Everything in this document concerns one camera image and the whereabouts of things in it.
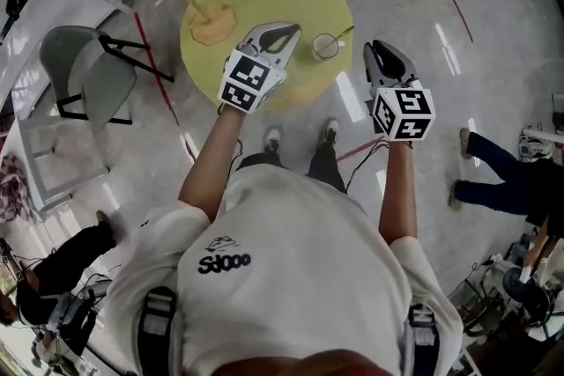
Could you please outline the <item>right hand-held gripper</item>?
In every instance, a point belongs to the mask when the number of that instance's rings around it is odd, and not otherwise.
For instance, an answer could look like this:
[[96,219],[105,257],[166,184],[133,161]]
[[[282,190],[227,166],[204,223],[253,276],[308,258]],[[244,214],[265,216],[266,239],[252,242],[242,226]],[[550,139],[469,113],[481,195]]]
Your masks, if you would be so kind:
[[386,41],[373,40],[363,47],[367,81],[378,81],[383,75],[410,75],[390,86],[370,88],[367,109],[376,134],[391,142],[423,141],[432,128],[436,112],[429,89],[422,86],[411,59]]

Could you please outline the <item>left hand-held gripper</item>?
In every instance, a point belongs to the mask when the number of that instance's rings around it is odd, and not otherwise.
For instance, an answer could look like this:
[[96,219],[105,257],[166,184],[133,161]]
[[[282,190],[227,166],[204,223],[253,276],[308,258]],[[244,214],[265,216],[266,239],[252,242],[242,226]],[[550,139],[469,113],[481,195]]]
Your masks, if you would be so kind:
[[301,27],[289,22],[255,26],[224,65],[218,100],[251,114],[286,81],[286,66],[301,38]]

